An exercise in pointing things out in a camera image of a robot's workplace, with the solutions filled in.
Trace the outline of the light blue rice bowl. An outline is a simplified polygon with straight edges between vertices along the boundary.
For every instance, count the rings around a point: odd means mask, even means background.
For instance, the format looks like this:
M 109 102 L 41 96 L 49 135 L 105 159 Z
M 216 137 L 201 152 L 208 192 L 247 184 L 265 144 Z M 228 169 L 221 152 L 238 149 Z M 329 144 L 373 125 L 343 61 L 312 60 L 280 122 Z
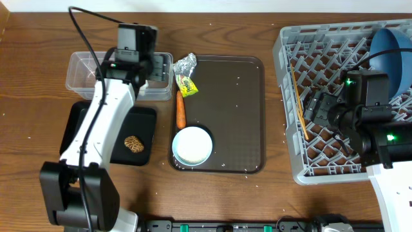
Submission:
M 189 126 L 174 136 L 171 149 L 173 156 L 181 164 L 198 166 L 210 157 L 213 141 L 203 128 Z

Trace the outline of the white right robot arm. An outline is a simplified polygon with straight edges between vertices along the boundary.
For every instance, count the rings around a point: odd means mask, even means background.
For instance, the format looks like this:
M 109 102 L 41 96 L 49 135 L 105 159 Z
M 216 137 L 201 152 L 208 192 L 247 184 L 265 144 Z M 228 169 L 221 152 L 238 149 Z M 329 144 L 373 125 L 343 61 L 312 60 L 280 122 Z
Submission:
M 385 231 L 411 231 L 411 124 L 392 120 L 388 87 L 384 72 L 349 71 L 342 92 L 315 92 L 303 117 L 349 139 L 377 196 Z

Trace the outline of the brown serving tray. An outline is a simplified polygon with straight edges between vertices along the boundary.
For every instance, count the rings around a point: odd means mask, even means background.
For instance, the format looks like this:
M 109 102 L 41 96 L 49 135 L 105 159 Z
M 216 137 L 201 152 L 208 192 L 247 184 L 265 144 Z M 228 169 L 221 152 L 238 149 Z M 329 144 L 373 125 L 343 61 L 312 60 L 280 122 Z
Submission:
M 208 132 L 212 153 L 188 166 L 170 153 L 178 171 L 253 174 L 265 165 L 265 70 L 250 56 L 197 55 L 191 79 L 198 93 L 184 98 L 188 126 Z

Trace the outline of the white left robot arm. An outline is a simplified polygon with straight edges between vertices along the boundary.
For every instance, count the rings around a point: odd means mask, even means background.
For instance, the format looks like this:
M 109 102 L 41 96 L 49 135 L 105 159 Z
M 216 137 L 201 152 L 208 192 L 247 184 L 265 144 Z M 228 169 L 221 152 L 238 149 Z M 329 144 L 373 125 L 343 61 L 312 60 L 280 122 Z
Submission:
M 103 60 L 94 51 L 94 96 L 58 162 L 45 162 L 39 180 L 51 224 L 88 231 L 137 231 L 138 215 L 120 207 L 108 169 L 123 121 L 157 63 L 158 29 L 120 23 L 118 42 Z

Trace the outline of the orange carrot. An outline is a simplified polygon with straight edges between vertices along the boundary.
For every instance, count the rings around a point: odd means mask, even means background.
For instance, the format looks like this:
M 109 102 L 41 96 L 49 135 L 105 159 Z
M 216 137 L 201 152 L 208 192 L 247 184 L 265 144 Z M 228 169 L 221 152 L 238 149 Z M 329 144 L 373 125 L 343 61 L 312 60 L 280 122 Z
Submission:
M 180 90 L 176 92 L 176 126 L 180 130 L 186 127 L 185 106 Z

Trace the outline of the black tray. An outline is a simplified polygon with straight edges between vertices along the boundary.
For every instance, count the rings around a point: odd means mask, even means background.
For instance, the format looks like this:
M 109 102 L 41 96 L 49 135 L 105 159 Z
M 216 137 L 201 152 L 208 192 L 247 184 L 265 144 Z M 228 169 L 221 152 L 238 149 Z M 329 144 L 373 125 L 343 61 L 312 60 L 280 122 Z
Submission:
M 79 101 L 71 107 L 70 115 L 62 139 L 59 153 L 67 150 L 86 116 L 90 106 L 88 101 Z M 126 115 L 115 146 L 112 151 L 111 163 L 130 166 L 144 166 L 149 162 L 151 147 L 156 126 L 156 111 L 152 108 L 135 106 Z M 144 145 L 138 153 L 132 152 L 124 141 L 135 136 Z

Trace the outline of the aluminium foil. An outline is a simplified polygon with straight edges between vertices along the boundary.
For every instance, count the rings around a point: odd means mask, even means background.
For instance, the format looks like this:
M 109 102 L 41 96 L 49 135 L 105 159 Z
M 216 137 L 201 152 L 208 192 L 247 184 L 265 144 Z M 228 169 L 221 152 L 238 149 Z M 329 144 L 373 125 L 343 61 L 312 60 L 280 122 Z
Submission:
M 190 77 L 196 66 L 196 55 L 193 53 L 189 53 L 186 57 L 176 61 L 173 64 L 174 74 Z

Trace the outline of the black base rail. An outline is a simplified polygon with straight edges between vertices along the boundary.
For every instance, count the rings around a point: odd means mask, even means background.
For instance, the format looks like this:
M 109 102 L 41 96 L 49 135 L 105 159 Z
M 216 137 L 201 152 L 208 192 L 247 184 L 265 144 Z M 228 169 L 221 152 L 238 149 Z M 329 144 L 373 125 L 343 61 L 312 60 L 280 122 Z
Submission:
M 351 223 L 339 214 L 316 216 L 308 222 L 285 215 L 275 222 L 173 222 L 146 220 L 143 232 L 384 232 L 379 223 Z

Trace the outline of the brown food piece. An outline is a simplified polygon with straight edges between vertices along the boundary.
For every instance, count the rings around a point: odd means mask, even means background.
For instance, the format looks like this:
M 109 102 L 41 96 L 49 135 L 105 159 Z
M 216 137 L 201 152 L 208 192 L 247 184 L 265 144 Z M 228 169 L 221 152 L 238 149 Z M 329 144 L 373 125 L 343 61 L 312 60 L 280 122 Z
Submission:
M 124 140 L 124 145 L 133 153 L 144 151 L 144 145 L 136 136 L 128 136 Z

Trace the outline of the yellow snack wrapper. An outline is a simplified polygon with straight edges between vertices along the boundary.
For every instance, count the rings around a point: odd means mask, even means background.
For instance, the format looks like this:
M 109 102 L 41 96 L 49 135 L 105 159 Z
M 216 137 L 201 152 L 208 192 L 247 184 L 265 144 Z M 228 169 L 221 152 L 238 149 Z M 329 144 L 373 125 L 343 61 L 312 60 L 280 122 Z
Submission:
M 194 95 L 195 93 L 198 93 L 198 89 L 196 85 L 193 83 L 191 78 L 188 76 L 177 75 L 176 83 L 179 87 L 179 90 L 183 98 Z

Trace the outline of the clear plastic bin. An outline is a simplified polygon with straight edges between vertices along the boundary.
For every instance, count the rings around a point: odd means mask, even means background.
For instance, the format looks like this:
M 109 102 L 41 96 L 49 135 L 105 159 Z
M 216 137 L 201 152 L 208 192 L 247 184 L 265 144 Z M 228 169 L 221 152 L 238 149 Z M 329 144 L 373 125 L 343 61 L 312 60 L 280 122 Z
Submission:
M 174 79 L 173 56 L 170 55 L 170 73 L 168 82 L 146 81 L 139 91 L 139 101 L 168 101 Z M 83 99 L 91 100 L 95 87 L 95 71 L 97 65 L 89 52 L 75 52 L 70 57 L 66 76 L 66 88 Z

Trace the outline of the grey dishwasher rack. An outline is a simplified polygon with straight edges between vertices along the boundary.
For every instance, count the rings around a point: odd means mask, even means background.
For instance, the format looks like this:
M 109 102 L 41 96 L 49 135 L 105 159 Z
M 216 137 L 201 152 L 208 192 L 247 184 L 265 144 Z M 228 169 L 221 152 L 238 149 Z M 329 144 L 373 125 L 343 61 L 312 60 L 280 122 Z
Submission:
M 316 90 L 338 95 L 343 70 L 355 66 L 370 53 L 374 33 L 396 29 L 411 36 L 411 20 L 365 21 L 356 23 L 287 26 L 281 29 L 273 47 L 277 83 L 286 115 L 286 143 L 292 175 L 297 184 L 336 184 L 367 181 L 359 156 L 348 156 L 332 132 L 305 122 L 308 140 L 297 116 L 297 100 L 290 64 L 294 67 L 301 100 Z

